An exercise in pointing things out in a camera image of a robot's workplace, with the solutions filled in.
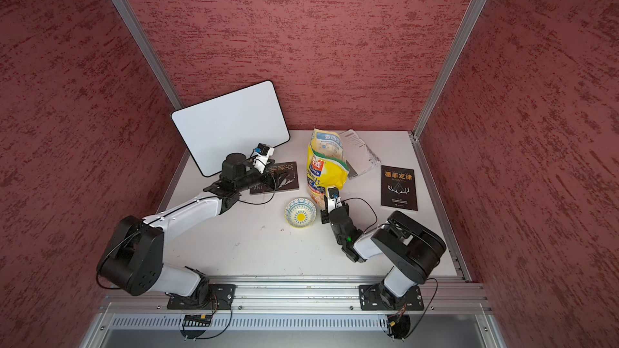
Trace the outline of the black Murphy's law book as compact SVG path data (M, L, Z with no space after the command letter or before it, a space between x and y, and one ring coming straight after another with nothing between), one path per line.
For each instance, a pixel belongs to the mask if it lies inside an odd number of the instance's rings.
M414 169L381 166L380 203L385 207L417 211Z

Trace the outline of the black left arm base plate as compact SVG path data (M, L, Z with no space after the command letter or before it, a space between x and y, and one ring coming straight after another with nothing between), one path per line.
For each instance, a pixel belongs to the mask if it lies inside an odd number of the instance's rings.
M166 293L169 298L168 310L231 310L235 299L236 285L212 284L210 279L196 269L190 269L200 277L198 286L190 296L180 296L175 293Z

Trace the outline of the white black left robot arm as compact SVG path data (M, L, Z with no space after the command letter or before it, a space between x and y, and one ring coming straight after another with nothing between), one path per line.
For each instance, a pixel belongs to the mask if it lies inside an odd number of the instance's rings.
M225 214L257 185L273 190L280 185L269 173L274 149L255 148L251 156L232 153L222 162L219 178L195 198L159 214L125 217L114 230L96 267L95 280L106 279L113 290L132 296L161 292L196 306L211 299L209 278L197 269L163 262L164 248L198 225Z

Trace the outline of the aluminium corner post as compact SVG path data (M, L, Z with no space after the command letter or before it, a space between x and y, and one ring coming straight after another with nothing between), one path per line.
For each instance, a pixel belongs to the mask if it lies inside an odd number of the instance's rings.
M455 34L454 40L451 43L451 47L446 55L445 61L438 73L435 83L430 91L427 101L422 108L422 112L414 126L414 130L411 132L411 139L419 141L422 136L430 116L438 104L445 86L447 85L451 73L453 72L460 55L464 51L464 48L469 40L472 31L477 24L481 12L483 11L485 4L488 0L471 0L467 5L467 9L462 17L459 28Z
M174 110L185 107L129 0L111 0Z

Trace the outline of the black portrait cover book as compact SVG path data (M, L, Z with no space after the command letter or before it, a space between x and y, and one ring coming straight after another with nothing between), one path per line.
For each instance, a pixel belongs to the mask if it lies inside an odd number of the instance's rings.
M287 192L299 189L297 163L285 162L271 164L266 168L270 174L266 182L250 188L251 195Z

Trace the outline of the white paper manual booklet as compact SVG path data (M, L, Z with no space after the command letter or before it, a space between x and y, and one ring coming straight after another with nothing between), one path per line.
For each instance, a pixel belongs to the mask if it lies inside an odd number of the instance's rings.
M343 154L349 166L348 179L353 180L382 165L380 158L354 130L339 134L343 144Z

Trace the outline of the aluminium front rail frame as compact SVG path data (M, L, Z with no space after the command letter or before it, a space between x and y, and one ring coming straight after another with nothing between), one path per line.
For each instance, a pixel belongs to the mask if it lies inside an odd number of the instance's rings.
M503 347L482 285L442 277L385 306L369 276L218 277L211 303L169 309L159 293L106 296L84 347Z

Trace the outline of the yellow oats bag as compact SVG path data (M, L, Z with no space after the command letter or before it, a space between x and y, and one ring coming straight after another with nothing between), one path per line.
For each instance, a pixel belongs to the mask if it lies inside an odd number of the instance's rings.
M306 178L311 199L324 209L329 188L341 190L350 168L340 136L331 131L314 129L307 149Z

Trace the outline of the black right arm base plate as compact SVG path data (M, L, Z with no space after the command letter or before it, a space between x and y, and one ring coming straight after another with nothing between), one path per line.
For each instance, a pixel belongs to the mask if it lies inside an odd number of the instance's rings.
M360 285L359 303L363 311L421 311L425 309L419 286L414 285L405 295L395 296L382 283Z

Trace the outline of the aluminium right corner post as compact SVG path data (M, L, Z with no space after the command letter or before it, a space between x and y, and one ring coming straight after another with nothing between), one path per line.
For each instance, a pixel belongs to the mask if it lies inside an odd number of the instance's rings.
M485 4L488 0L471 0L467 5L467 9L462 17L459 28L455 34L454 40L451 43L451 47L446 55L445 61L438 73L435 83L430 91L427 101L422 108L422 112L414 126L414 130L411 132L411 139L419 141L422 136L430 116L438 104L445 86L447 85L451 73L453 72L460 55L464 51L464 48L469 40L472 31L477 24L481 12L483 11Z

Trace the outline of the aluminium left corner post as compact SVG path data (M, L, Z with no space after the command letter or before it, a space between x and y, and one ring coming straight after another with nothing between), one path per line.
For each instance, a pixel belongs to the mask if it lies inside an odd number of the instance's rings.
M174 110L185 107L129 0L111 0Z

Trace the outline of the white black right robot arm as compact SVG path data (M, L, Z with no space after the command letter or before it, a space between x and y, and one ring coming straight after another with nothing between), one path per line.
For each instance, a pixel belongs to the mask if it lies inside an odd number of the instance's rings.
M447 245L421 223L394 211L387 222L367 234L358 229L345 203L321 211L321 222L328 224L342 252L354 263L385 256L393 267L374 285L380 300L395 307L414 286L423 285L440 264Z

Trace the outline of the white board with black rim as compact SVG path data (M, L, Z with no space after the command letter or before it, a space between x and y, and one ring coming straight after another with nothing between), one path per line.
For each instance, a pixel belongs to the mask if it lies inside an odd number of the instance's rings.
M203 177L221 172L232 153L249 155L260 143L290 141L290 130L271 81L174 111L172 122Z

